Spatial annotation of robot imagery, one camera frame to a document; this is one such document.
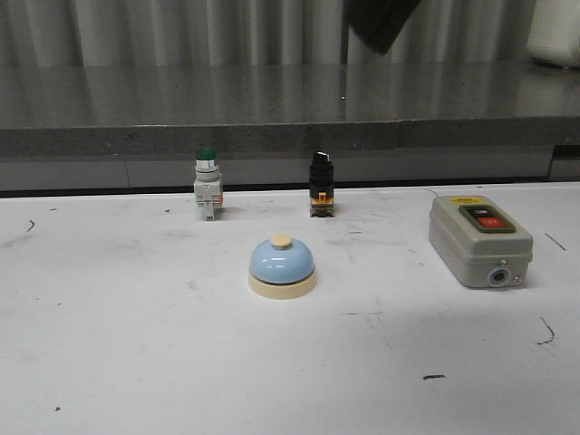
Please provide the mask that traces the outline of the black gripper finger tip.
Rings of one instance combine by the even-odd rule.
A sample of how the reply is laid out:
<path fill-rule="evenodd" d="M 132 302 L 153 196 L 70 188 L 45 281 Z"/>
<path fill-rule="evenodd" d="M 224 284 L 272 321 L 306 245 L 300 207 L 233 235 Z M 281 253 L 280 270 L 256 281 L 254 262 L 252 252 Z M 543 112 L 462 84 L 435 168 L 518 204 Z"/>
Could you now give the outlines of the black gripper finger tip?
<path fill-rule="evenodd" d="M 421 0 L 353 0 L 345 6 L 345 20 L 374 53 L 385 55 Z"/>

